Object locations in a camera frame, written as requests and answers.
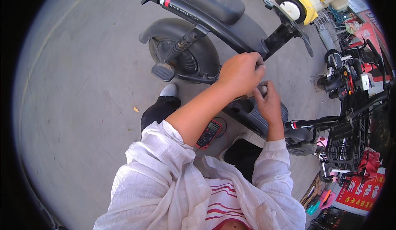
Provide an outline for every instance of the digital multimeter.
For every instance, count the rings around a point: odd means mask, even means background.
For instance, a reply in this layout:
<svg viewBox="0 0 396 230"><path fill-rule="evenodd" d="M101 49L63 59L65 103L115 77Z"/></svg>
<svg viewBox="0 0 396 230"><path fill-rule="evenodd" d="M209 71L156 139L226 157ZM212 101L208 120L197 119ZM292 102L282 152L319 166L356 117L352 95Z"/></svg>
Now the digital multimeter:
<svg viewBox="0 0 396 230"><path fill-rule="evenodd" d="M213 138L215 138L216 134L219 132L220 129L221 125L212 119L205 128L201 137L198 139L196 145L201 149L206 149L212 142Z"/></svg>

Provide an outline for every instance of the leg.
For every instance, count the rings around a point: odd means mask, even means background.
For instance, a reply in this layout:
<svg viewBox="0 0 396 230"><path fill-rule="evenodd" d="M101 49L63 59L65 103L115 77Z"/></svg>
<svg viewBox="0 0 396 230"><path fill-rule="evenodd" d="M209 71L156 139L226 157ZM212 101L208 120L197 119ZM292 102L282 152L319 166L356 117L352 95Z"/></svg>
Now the leg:
<svg viewBox="0 0 396 230"><path fill-rule="evenodd" d="M140 121L141 131L155 121L161 123L162 120L174 113L180 105L180 99L174 96L159 96L157 102L143 113Z"/></svg>
<svg viewBox="0 0 396 230"><path fill-rule="evenodd" d="M237 168L246 180L251 183L254 163L262 150L262 148L245 139L239 139L225 152L224 161L235 165L235 168Z"/></svg>

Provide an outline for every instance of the shoe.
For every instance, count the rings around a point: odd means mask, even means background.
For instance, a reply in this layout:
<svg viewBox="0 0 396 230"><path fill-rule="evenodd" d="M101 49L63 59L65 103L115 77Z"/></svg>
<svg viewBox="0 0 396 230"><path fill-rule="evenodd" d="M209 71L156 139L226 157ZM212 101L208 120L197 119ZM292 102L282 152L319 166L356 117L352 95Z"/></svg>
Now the shoe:
<svg viewBox="0 0 396 230"><path fill-rule="evenodd" d="M167 97L167 96L172 96L172 97L176 97L177 95L177 86L176 84L169 84L167 85L164 89L162 89L160 96L162 97Z"/></svg>
<svg viewBox="0 0 396 230"><path fill-rule="evenodd" d="M237 140L239 140L239 139L245 139L245 140L246 140L247 138L248 138L248 135L245 134L245 133L242 133L242 134L238 135L238 136L234 139L234 141L232 142L231 146L232 146ZM227 162L224 161L224 155L225 155L225 153L228 151L228 149L229 149L229 148L226 148L226 149L224 149L224 150L220 153L219 159L220 159L221 162L227 163Z"/></svg>

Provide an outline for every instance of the concrete ground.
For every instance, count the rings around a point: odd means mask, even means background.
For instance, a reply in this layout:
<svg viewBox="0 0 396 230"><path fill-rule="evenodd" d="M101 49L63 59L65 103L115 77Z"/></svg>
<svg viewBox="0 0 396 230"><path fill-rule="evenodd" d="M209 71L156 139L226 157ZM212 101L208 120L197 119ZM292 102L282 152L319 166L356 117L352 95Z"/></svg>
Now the concrete ground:
<svg viewBox="0 0 396 230"><path fill-rule="evenodd" d="M142 113L155 103L165 83L151 75L154 65L138 35L152 22L176 17L141 0L47 0L21 51L15 79L15 139L31 183L43 204L68 229L92 229L110 202L112 182L126 163L125 151L140 139ZM242 0L246 14L268 34L279 24L263 0ZM274 81L289 120L339 113L340 102L316 92L309 77L325 70L325 48L313 25L314 57L293 39L267 62L265 79ZM214 35L224 63L235 52ZM183 104L207 85L176 81ZM240 133L263 140L223 113L227 134L206 151L216 156ZM290 157L292 195L303 196L318 172L313 155ZM200 167L200 160L195 164Z"/></svg>

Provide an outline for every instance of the foot pedal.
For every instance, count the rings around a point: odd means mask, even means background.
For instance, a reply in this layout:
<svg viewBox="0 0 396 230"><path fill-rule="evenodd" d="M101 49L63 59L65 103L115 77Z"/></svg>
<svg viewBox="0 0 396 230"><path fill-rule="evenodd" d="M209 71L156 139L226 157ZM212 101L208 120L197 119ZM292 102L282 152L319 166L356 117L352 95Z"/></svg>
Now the foot pedal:
<svg viewBox="0 0 396 230"><path fill-rule="evenodd" d="M175 69L166 63L157 63L152 67L151 74L164 82L169 82L175 77Z"/></svg>

